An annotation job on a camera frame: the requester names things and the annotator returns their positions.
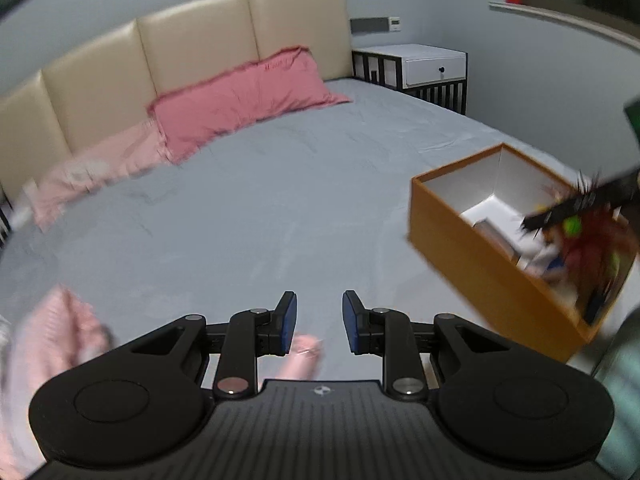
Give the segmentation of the blue orange plush doll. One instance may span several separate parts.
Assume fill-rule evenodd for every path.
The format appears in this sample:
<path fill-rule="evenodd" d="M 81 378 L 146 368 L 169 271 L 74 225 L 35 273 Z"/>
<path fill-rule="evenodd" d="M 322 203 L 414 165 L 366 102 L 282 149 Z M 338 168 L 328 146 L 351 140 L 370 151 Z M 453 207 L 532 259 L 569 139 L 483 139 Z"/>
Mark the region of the blue orange plush doll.
<path fill-rule="evenodd" d="M 525 272 L 546 283 L 555 283 L 567 278 L 567 270 L 561 252 L 553 245 L 544 248 L 529 261 Z"/>

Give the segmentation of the light pink pillow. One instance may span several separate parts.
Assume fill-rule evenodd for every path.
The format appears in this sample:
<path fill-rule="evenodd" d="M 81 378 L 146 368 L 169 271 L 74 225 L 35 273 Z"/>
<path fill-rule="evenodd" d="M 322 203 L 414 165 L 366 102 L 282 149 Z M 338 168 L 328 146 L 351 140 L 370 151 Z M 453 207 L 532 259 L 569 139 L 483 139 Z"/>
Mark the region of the light pink pillow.
<path fill-rule="evenodd" d="M 67 203 L 167 163 L 157 122 L 145 119 L 56 165 L 27 191 L 35 224 L 45 231 Z"/>

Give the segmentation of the pink fluffy pouch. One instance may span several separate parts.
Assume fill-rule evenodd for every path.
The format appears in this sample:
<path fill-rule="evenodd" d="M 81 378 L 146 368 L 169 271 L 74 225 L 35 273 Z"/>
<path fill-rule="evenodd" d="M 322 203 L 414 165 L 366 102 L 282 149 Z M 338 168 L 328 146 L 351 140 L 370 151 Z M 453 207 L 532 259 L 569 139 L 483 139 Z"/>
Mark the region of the pink fluffy pouch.
<path fill-rule="evenodd" d="M 322 341 L 311 335 L 296 335 L 290 352 L 277 374 L 282 380 L 314 380 L 322 358 Z"/>

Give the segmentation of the beige padded headboard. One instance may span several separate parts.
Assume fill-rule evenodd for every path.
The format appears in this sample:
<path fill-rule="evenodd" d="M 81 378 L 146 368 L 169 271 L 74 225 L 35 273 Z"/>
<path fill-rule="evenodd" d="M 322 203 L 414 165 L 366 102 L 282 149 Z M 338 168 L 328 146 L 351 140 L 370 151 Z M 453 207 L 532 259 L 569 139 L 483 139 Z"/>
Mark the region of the beige padded headboard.
<path fill-rule="evenodd" d="M 297 46 L 322 79 L 350 76 L 346 0 L 193 0 L 87 42 L 2 96 L 2 191 L 13 200 L 71 154 L 141 122 L 156 96 Z"/>

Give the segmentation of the window sill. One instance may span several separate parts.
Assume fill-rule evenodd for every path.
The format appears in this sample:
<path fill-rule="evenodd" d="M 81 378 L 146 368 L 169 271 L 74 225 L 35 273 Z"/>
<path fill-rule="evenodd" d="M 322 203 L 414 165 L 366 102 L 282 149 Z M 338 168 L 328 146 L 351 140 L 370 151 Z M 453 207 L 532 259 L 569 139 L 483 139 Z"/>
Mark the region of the window sill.
<path fill-rule="evenodd" d="M 640 51 L 640 41 L 637 37 L 629 35 L 626 32 L 621 32 L 620 30 L 608 25 L 599 24 L 594 21 L 586 20 L 585 18 L 578 18 L 578 16 L 548 9 L 535 8 L 534 6 L 523 6 L 522 4 L 498 1 L 489 1 L 488 8 L 497 12 L 506 12 L 528 16 L 529 18 L 538 18 L 538 20 L 564 25 L 582 30 L 583 32 L 590 32 L 590 34 L 615 42 L 620 46 L 624 46 L 637 52 Z"/>

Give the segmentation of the red feather cat toy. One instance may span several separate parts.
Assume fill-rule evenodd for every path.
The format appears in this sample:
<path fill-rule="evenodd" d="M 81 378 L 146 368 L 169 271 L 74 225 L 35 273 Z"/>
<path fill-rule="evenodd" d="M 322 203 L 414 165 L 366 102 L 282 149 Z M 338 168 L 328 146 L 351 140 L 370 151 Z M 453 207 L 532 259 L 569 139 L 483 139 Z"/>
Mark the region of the red feather cat toy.
<path fill-rule="evenodd" d="M 628 221 L 603 205 L 567 218 L 541 231 L 562 261 L 559 280 L 575 289 L 575 307 L 592 325 L 615 299 L 623 282 L 624 265 L 639 248 Z"/>

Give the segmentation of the pink grey quilt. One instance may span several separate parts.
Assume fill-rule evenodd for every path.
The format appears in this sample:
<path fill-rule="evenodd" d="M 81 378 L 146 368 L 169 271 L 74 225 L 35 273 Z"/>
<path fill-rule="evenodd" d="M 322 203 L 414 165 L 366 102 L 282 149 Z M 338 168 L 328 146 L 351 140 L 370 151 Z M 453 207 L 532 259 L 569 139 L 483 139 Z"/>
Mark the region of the pink grey quilt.
<path fill-rule="evenodd" d="M 112 348 L 93 307 L 58 285 L 24 318 L 1 356 L 1 477 L 24 479 L 44 462 L 29 403 L 49 379 Z"/>

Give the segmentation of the grey bed sheet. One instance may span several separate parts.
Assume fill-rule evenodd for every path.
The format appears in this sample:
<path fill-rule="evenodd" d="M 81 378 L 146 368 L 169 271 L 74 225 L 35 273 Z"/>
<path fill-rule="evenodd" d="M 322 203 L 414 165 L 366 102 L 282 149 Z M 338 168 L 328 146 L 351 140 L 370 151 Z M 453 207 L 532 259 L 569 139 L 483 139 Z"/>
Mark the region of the grey bed sheet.
<path fill-rule="evenodd" d="M 224 322 L 298 298 L 296 328 L 323 344 L 320 377 L 371 379 L 349 351 L 342 296 L 416 321 L 484 318 L 408 240 L 418 174 L 506 142 L 480 122 L 341 79 L 348 102 L 261 122 L 28 224 L 1 255 L 1 313 L 24 320 L 56 285 L 93 306 L 120 342 L 180 316 Z"/>

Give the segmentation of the dark pink pillow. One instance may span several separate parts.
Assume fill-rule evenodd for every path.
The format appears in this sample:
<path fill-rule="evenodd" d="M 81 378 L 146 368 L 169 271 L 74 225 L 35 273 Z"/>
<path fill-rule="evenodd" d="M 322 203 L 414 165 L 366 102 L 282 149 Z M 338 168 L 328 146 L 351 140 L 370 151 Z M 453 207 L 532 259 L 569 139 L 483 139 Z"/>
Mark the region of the dark pink pillow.
<path fill-rule="evenodd" d="M 167 92 L 148 111 L 160 127 L 169 160 L 180 164 L 225 134 L 349 101 L 326 86 L 310 50 L 296 46 Z"/>

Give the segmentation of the white right nightstand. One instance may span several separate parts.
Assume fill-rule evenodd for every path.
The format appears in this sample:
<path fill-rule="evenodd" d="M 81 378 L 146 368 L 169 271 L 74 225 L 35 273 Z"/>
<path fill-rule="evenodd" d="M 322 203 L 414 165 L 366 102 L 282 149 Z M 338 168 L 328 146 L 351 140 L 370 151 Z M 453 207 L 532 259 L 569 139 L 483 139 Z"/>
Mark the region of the white right nightstand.
<path fill-rule="evenodd" d="M 466 114 L 466 52 L 425 44 L 391 44 L 352 50 L 356 79 Z"/>

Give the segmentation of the orange cardboard box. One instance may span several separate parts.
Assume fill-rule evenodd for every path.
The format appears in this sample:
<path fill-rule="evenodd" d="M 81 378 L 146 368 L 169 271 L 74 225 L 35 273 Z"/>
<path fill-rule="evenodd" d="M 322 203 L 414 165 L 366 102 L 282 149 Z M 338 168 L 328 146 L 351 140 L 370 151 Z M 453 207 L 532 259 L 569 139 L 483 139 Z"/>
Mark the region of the orange cardboard box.
<path fill-rule="evenodd" d="M 628 282 L 592 325 L 575 289 L 525 272 L 547 245 L 521 229 L 526 214 L 551 206 L 570 182 L 499 144 L 411 181 L 408 239 L 499 334 L 561 362 L 590 344 Z"/>

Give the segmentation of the wall control panel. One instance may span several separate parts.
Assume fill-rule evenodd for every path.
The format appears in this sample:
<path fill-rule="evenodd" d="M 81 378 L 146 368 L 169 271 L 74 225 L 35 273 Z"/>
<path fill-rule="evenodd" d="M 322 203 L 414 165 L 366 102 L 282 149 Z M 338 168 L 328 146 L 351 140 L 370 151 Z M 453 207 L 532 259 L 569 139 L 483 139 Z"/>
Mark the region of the wall control panel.
<path fill-rule="evenodd" d="M 398 16 L 378 16 L 377 18 L 352 18 L 350 31 L 353 35 L 385 34 L 400 32 L 401 20 Z"/>

